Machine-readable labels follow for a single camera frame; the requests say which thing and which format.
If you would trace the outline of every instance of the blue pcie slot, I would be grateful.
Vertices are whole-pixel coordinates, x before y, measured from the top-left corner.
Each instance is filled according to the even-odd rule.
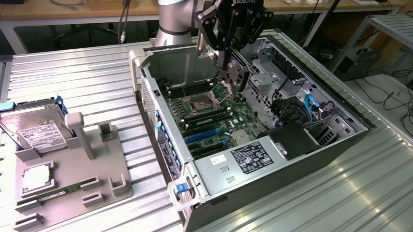
[[[215,136],[218,134],[219,134],[219,129],[215,129],[215,130],[213,130],[210,132],[202,133],[202,134],[199,134],[199,135],[197,135],[194,137],[187,138],[186,139],[186,143],[189,144],[189,143],[197,142],[197,141],[199,141],[199,140],[202,140],[205,138],[213,137],[213,136]]]

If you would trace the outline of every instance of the blue clip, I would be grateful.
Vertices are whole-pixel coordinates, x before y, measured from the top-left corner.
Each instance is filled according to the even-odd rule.
[[[176,185],[176,194],[180,194],[183,192],[189,191],[187,183]]]
[[[0,112],[5,112],[5,111],[11,111],[15,109],[15,102],[13,101],[8,101],[4,103],[0,103]]]
[[[158,121],[158,130],[162,129],[162,121]]]
[[[311,107],[310,107],[310,105],[309,105],[309,101],[311,102],[311,105],[319,107],[319,104],[318,104],[318,102],[315,101],[313,94],[310,94],[310,93],[309,93],[307,95],[305,95],[305,97],[303,97],[303,105],[305,105],[305,109],[306,109],[307,112],[309,112],[310,120],[311,120],[311,122],[313,122],[313,113],[311,113]]]
[[[55,101],[60,104],[63,114],[67,115],[67,114],[68,114],[68,111],[67,111],[67,108],[66,108],[66,106],[64,106],[63,98],[62,98],[60,95],[58,95],[58,96],[55,97]]]

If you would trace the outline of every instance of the metal table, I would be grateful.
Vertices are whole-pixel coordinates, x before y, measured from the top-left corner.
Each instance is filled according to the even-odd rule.
[[[396,15],[373,15],[368,16],[362,21],[353,37],[350,38],[341,54],[330,65],[330,71],[338,68],[348,50],[356,45],[369,26],[376,27],[381,32],[386,33],[393,39],[400,41],[406,47],[413,49],[413,17],[406,14]]]
[[[373,121],[377,129],[326,168],[199,231],[412,230],[412,139],[294,42],[282,33],[271,34]],[[44,231],[182,231],[132,101],[127,52],[136,46],[150,44],[19,55],[7,66],[12,73],[9,99],[27,101],[59,93],[70,112],[82,111],[86,115],[87,130],[100,121],[111,121],[118,126],[132,178],[135,195],[130,199]],[[13,184],[13,170],[8,165],[12,165],[15,157],[7,153],[12,144],[5,136],[1,144],[0,186],[4,187],[0,192],[0,228],[8,231],[11,220],[4,217],[15,214],[11,198],[7,198]]]

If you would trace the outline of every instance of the white label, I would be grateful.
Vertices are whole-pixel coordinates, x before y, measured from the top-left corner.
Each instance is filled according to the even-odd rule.
[[[17,132],[36,150],[66,143],[55,123],[19,130]]]
[[[40,188],[50,181],[50,167],[41,165],[24,172],[23,188],[28,191]]]
[[[211,158],[213,165],[219,164],[225,161],[226,161],[226,156],[223,154]]]

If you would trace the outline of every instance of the hard drive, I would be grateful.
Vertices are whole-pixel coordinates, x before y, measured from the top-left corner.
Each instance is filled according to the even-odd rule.
[[[64,106],[50,99],[20,103],[0,114],[0,127],[20,149],[33,148],[45,153],[67,146],[66,140],[74,133],[64,126],[62,109]]]

